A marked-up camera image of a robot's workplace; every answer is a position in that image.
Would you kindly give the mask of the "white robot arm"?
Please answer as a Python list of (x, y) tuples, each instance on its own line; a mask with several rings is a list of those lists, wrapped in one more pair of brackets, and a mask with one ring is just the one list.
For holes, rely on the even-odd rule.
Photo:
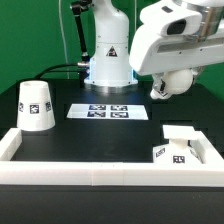
[(153, 90), (180, 94), (206, 65), (224, 61), (224, 0), (159, 0), (140, 12), (129, 37), (129, 19), (111, 0), (93, 0), (95, 54), (85, 84), (101, 90), (137, 84), (152, 75)]

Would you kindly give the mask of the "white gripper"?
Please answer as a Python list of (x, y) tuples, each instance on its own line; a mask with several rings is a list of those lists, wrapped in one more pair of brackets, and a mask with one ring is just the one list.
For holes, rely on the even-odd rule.
[(129, 63), (141, 75), (153, 74), (153, 89), (164, 90), (163, 72), (191, 69), (193, 83), (206, 65), (224, 62), (224, 24), (205, 41), (193, 43), (183, 36), (162, 37), (142, 25), (133, 38)]

